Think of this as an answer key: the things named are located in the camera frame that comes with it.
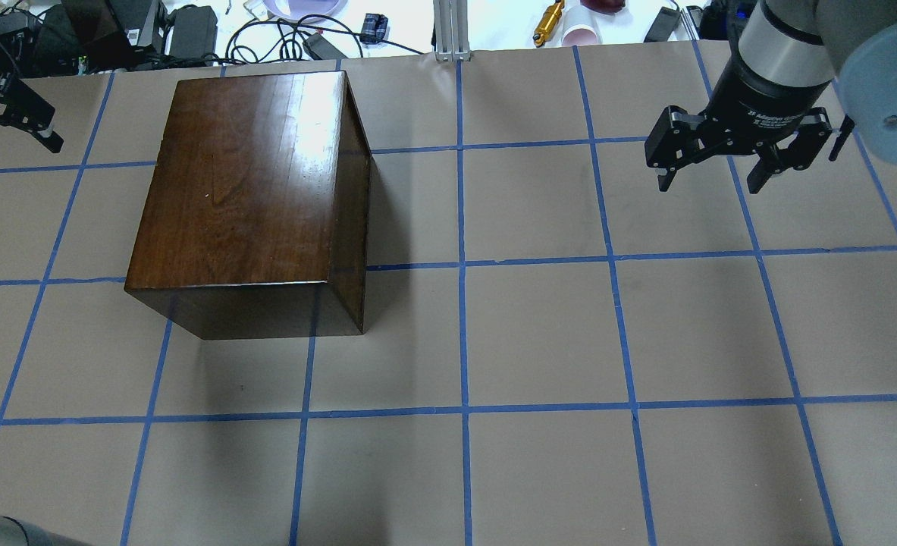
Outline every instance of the brown wooden box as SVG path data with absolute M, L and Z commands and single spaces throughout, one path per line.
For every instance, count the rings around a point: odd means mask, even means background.
M 202 339 L 360 333 L 371 172 L 345 73 L 179 82 L 125 291 Z

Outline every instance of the yellow object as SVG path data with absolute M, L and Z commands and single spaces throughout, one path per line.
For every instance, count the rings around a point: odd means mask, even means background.
M 565 6 L 566 0 L 556 0 L 552 6 L 546 8 L 546 11 L 542 14 L 542 19 L 539 20 L 539 24 L 535 27 L 535 34 L 532 34 L 532 42 L 536 48 L 541 48 L 543 44 L 549 41 L 549 37 L 552 36 L 553 31 L 556 30 L 556 25 L 560 22 L 560 17 L 563 16 L 563 7 Z

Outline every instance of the red object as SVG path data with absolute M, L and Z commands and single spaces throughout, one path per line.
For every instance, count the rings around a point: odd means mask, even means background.
M 581 0 L 581 4 L 601 14 L 615 14 L 627 6 L 627 0 Z

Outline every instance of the wooden box top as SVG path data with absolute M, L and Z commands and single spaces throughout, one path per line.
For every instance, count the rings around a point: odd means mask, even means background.
M 179 82 L 125 289 L 326 281 L 348 97 L 342 72 Z

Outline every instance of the black ring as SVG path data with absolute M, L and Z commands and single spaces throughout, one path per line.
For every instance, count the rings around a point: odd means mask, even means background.
M 781 34 L 785 34 L 792 40 L 798 40 L 799 42 L 806 42 L 806 44 L 812 44 L 813 46 L 821 46 L 822 37 L 818 34 L 812 34 L 810 32 L 805 32 L 804 30 L 798 30 L 798 28 L 792 27 L 792 25 L 788 24 L 784 20 L 780 20 L 778 15 L 774 14 L 771 11 L 771 8 L 768 7 L 767 2 L 761 2 L 761 13 L 764 14 L 764 18 L 770 22 L 772 27 L 777 28 Z

